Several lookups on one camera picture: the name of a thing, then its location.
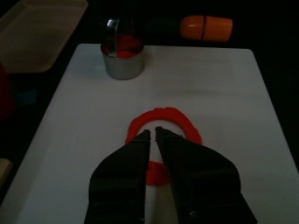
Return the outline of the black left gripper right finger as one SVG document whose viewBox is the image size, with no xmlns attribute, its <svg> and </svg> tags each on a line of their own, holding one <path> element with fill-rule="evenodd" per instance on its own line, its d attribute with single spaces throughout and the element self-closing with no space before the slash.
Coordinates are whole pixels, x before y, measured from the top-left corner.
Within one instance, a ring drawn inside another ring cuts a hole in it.
<svg viewBox="0 0 299 224">
<path fill-rule="evenodd" d="M 162 127 L 155 129 L 155 141 L 170 175 L 179 224 L 258 224 L 232 162 Z"/>
</svg>

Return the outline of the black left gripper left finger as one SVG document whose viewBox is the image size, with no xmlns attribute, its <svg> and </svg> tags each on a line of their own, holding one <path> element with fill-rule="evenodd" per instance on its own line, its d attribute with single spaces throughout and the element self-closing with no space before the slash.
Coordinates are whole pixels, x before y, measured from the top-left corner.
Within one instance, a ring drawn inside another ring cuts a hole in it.
<svg viewBox="0 0 299 224">
<path fill-rule="evenodd" d="M 150 148 L 151 132 L 144 130 L 100 162 L 88 184 L 84 224 L 146 223 Z"/>
</svg>

